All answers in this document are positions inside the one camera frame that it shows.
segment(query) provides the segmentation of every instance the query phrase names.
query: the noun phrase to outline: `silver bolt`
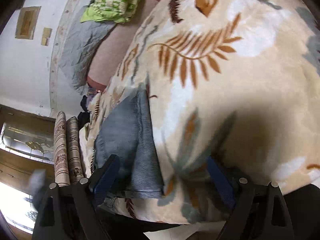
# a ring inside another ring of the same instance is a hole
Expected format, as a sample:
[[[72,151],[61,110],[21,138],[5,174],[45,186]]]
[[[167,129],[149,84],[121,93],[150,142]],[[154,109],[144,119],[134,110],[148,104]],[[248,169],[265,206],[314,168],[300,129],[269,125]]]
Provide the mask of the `silver bolt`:
[[[271,182],[271,186],[272,186],[272,187],[278,187],[279,185],[278,185],[277,182],[273,181],[273,182]]]
[[[247,183],[248,183],[248,180],[247,180],[246,178],[240,178],[240,179],[239,179],[239,182],[240,182],[241,184],[247,184]]]
[[[51,184],[49,185],[49,189],[54,189],[56,186],[57,186],[56,183],[51,183]]]
[[[82,178],[81,180],[80,180],[80,184],[86,184],[87,182],[88,182],[89,180],[87,179],[87,178]]]

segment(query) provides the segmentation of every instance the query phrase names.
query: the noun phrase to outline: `folded green cloth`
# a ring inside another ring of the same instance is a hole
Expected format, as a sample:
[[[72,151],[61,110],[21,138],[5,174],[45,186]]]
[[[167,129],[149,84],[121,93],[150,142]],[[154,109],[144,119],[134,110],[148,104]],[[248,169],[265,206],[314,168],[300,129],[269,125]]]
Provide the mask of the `folded green cloth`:
[[[82,15],[81,22],[129,22],[140,0],[95,0]]]

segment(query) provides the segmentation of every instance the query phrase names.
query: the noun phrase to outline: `blue denim fabric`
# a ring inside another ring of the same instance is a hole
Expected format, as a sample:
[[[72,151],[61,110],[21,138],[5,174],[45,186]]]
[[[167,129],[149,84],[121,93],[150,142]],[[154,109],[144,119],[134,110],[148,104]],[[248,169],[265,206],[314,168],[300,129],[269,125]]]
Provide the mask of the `blue denim fabric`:
[[[111,154],[120,158],[112,194],[124,198],[161,198],[164,184],[146,90],[138,89],[125,98],[102,124],[95,140],[93,167],[102,167]]]

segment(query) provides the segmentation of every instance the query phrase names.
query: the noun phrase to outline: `white wall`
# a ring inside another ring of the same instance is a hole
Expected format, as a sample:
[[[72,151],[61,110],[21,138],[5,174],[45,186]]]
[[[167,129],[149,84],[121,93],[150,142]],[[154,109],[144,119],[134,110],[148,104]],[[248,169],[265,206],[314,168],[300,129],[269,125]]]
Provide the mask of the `white wall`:
[[[0,35],[0,104],[49,116],[49,68],[54,38],[68,0],[26,0],[24,7],[41,6],[33,40],[15,39],[16,10]],[[40,45],[43,28],[52,28],[48,46]],[[81,111],[81,96],[59,81],[57,101],[67,116]]]

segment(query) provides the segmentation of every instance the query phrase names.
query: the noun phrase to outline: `beige blanket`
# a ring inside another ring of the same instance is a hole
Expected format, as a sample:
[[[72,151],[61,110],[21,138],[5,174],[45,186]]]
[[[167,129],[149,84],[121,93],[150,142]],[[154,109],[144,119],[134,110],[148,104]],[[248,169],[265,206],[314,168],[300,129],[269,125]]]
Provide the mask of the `beige blanket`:
[[[105,117],[146,83],[165,196],[105,208],[167,223],[225,219],[205,169],[225,126],[216,154],[254,182],[287,194],[318,178],[319,34],[301,0],[161,0],[89,106],[80,143],[90,163]]]

